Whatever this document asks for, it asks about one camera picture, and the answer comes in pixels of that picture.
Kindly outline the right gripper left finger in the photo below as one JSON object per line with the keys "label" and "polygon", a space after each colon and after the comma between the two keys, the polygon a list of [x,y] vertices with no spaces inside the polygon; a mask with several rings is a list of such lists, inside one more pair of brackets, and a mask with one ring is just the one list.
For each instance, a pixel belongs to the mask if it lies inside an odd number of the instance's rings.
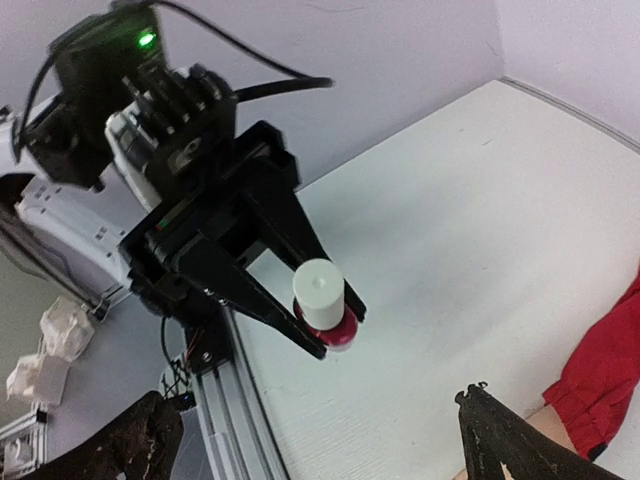
{"label": "right gripper left finger", "polygon": [[32,480],[168,479],[184,426],[175,402],[150,391],[84,443],[29,474]]}

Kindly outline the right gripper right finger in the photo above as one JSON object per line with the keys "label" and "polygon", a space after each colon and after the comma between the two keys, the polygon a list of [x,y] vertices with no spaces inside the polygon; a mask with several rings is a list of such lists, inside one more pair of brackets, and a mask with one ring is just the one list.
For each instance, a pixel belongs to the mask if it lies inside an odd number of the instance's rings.
{"label": "right gripper right finger", "polygon": [[458,392],[455,402],[469,479],[617,478],[545,437],[488,393],[484,382]]}

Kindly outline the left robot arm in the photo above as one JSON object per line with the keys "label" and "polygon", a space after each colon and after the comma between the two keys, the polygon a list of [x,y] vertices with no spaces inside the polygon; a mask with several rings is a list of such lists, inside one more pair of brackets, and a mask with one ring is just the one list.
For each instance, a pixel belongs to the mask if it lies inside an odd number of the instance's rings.
{"label": "left robot arm", "polygon": [[10,210],[101,263],[153,313],[184,329],[187,353],[229,348],[227,312],[278,331],[313,357],[348,344],[366,305],[332,263],[296,190],[282,133],[236,129],[240,104],[333,82],[293,69],[176,2],[168,8],[257,62],[275,82],[233,88],[194,64],[171,68],[154,1],[115,1],[53,40],[10,130],[50,186],[100,189],[113,167],[145,211],[132,229],[63,195],[37,199],[9,174]]}

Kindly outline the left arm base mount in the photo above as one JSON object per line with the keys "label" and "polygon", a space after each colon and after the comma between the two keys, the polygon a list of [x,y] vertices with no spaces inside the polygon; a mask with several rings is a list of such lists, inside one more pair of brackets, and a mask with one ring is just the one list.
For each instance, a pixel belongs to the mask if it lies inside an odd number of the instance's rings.
{"label": "left arm base mount", "polygon": [[186,347],[171,357],[166,340],[167,318],[161,320],[160,346],[167,367],[159,380],[159,391],[179,412],[196,406],[194,385],[199,377],[215,373],[233,358],[232,342],[225,318],[225,308],[218,306],[213,317],[196,328],[186,328]]}

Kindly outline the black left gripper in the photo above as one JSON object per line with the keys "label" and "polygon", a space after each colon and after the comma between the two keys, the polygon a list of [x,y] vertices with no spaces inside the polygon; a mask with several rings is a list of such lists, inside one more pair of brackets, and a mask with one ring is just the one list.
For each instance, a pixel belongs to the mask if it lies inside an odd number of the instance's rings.
{"label": "black left gripper", "polygon": [[115,167],[146,210],[120,245],[141,301],[180,320],[216,306],[290,319],[247,267],[264,249],[300,262],[296,161],[266,122],[238,133],[236,110],[299,77],[234,90],[202,65],[177,72],[151,4],[87,17],[50,44],[44,70],[61,90],[41,113],[25,111],[22,147],[52,179],[84,188]]}

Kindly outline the red nail polish bottle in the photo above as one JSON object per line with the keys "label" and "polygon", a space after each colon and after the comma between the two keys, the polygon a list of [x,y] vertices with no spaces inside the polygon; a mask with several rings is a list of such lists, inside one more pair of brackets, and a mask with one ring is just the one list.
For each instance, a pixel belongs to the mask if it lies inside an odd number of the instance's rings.
{"label": "red nail polish bottle", "polygon": [[293,302],[293,307],[296,318],[301,321],[311,334],[319,339],[328,350],[344,351],[353,343],[357,335],[359,322],[348,305],[344,305],[344,313],[341,321],[329,330],[319,330],[312,327],[306,321],[303,311],[296,301]]}

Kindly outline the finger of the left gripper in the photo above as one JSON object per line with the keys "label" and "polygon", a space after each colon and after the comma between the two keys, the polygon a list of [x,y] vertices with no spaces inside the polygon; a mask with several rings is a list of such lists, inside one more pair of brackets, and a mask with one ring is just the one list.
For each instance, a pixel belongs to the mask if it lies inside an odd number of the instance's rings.
{"label": "finger of the left gripper", "polygon": [[246,189],[239,203],[242,267],[251,265],[265,250],[292,270],[308,260],[330,259],[293,190]]}
{"label": "finger of the left gripper", "polygon": [[278,331],[313,357],[326,357],[326,347],[313,339],[286,307],[232,256],[207,239],[197,239],[189,247],[189,282],[215,300]]}

